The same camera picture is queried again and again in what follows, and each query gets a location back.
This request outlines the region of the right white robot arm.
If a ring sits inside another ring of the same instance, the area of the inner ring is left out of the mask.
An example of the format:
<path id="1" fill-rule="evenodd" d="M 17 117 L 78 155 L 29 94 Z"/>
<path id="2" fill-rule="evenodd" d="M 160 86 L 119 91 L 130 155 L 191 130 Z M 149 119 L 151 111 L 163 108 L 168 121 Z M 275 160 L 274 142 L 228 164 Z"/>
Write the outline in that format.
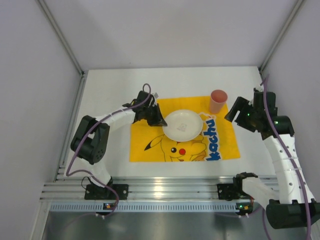
<path id="1" fill-rule="evenodd" d="M 253 99 L 237 97 L 224 117 L 251 132 L 258 132 L 275 170 L 279 191 L 251 172 L 233 177 L 233 187 L 264 209 L 274 229 L 310 228 L 320 219 L 320 204 L 310 191 L 297 156 L 295 131 L 288 116 L 278 115 L 276 94 L 254 89 Z"/>

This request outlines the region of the white round plate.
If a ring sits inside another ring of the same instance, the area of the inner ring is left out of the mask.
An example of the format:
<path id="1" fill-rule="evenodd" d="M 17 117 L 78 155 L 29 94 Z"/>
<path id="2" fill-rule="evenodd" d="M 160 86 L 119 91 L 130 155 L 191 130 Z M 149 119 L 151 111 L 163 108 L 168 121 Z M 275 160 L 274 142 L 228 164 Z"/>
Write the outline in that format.
<path id="1" fill-rule="evenodd" d="M 194 140 L 203 129 L 202 118 L 188 109 L 173 111 L 164 120 L 167 123 L 167 126 L 162 127 L 164 135 L 176 142 Z"/>

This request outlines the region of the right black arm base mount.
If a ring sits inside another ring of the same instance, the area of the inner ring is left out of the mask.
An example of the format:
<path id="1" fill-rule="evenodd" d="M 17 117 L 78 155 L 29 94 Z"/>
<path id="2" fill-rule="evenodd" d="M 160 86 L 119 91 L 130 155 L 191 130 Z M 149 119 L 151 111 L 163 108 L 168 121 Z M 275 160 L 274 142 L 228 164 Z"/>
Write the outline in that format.
<path id="1" fill-rule="evenodd" d="M 219 200 L 241 200 L 241 199 L 249 199 L 249 195 L 240 190 L 233 183 L 219 183 L 217 186 L 217 193 Z"/>

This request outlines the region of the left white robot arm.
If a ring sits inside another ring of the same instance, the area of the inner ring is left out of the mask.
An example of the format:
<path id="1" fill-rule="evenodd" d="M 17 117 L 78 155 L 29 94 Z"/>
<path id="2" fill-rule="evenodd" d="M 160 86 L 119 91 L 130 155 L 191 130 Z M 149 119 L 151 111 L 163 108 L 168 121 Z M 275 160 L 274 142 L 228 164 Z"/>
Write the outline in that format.
<path id="1" fill-rule="evenodd" d="M 156 93 L 141 90 L 137 98 L 112 113 L 99 117 L 84 116 L 70 144 L 73 156 L 65 176 L 83 173 L 95 185 L 110 187 L 113 178 L 103 166 L 110 133 L 141 120 L 145 120 L 150 127 L 166 127 L 157 97 Z"/>

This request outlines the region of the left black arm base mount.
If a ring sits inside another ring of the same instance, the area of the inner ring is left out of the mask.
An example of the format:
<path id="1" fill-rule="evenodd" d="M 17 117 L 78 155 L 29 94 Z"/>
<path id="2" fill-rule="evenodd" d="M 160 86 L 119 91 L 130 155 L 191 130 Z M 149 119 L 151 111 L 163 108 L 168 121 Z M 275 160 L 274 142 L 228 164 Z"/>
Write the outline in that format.
<path id="1" fill-rule="evenodd" d="M 118 195 L 119 200 L 126 200 L 129 194 L 128 184 L 113 184 L 111 187 Z M 88 184 L 85 188 L 85 200 L 116 200 L 116 195 L 109 189 Z"/>

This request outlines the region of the pink plastic cup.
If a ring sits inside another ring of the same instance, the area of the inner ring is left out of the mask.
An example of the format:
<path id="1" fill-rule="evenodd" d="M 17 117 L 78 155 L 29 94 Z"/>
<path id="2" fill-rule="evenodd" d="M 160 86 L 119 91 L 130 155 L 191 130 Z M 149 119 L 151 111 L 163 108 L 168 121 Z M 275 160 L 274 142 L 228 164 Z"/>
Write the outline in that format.
<path id="1" fill-rule="evenodd" d="M 211 92 L 210 94 L 210 101 L 209 101 L 209 111 L 212 114 L 217 114 L 221 111 L 223 106 L 228 100 L 228 95 L 225 91 L 221 89 L 216 89 Z"/>

